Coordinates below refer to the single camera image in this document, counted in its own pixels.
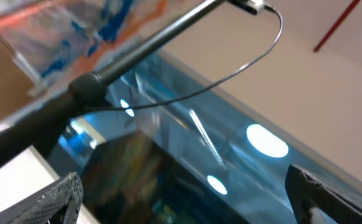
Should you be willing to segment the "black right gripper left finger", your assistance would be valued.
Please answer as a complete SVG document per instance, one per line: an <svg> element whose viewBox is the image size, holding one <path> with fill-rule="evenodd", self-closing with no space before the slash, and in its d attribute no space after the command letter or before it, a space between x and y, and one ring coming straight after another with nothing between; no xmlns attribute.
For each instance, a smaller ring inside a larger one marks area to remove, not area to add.
<svg viewBox="0 0 362 224"><path fill-rule="evenodd" d="M71 172L0 212L0 224L76 224L82 200L82 181Z"/></svg>

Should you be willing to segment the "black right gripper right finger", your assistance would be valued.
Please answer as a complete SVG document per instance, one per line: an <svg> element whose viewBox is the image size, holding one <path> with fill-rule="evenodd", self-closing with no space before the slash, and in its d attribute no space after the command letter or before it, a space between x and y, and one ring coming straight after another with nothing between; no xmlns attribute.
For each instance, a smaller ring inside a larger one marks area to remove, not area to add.
<svg viewBox="0 0 362 224"><path fill-rule="evenodd" d="M362 196L301 166L288 167L285 190L297 223L362 223Z"/></svg>

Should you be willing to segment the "colourful painted sheet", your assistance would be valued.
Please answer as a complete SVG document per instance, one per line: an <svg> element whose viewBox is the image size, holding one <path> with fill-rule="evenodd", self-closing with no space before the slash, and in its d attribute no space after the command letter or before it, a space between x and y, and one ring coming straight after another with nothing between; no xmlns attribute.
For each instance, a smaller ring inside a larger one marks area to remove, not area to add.
<svg viewBox="0 0 362 224"><path fill-rule="evenodd" d="M0 34L37 96L66 76L96 67L99 56L150 23L174 21L190 0L0 0Z"/></svg>

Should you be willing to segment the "red ceiling pipe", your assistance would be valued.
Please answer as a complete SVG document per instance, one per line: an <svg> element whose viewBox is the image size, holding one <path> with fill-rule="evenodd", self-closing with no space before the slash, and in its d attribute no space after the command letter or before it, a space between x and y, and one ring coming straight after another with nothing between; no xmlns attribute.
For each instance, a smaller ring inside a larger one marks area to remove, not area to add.
<svg viewBox="0 0 362 224"><path fill-rule="evenodd" d="M313 48L314 53L318 53L322 47L328 42L332 35L342 25L346 18L352 13L355 7L361 2L361 0L352 0L348 7L340 14L337 20L332 24L326 34L320 39L320 41Z"/></svg>

